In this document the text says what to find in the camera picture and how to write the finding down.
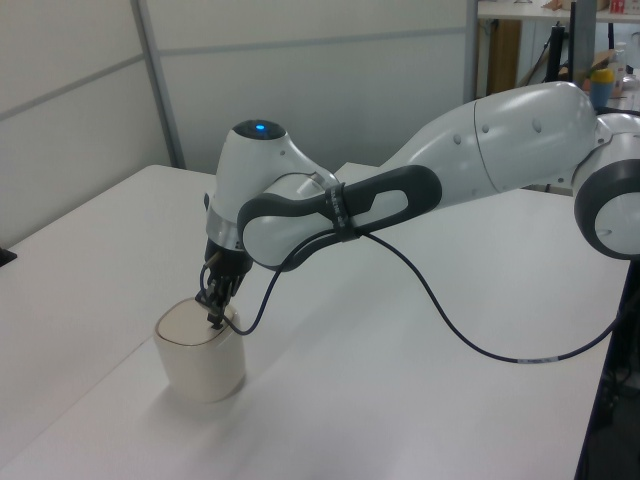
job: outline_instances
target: black cable tie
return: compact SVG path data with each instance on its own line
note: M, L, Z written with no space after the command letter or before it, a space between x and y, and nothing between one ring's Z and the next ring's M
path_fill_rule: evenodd
M341 242L348 242L358 238L358 235L344 203L343 190L344 183L329 187L324 192L324 199L336 236Z

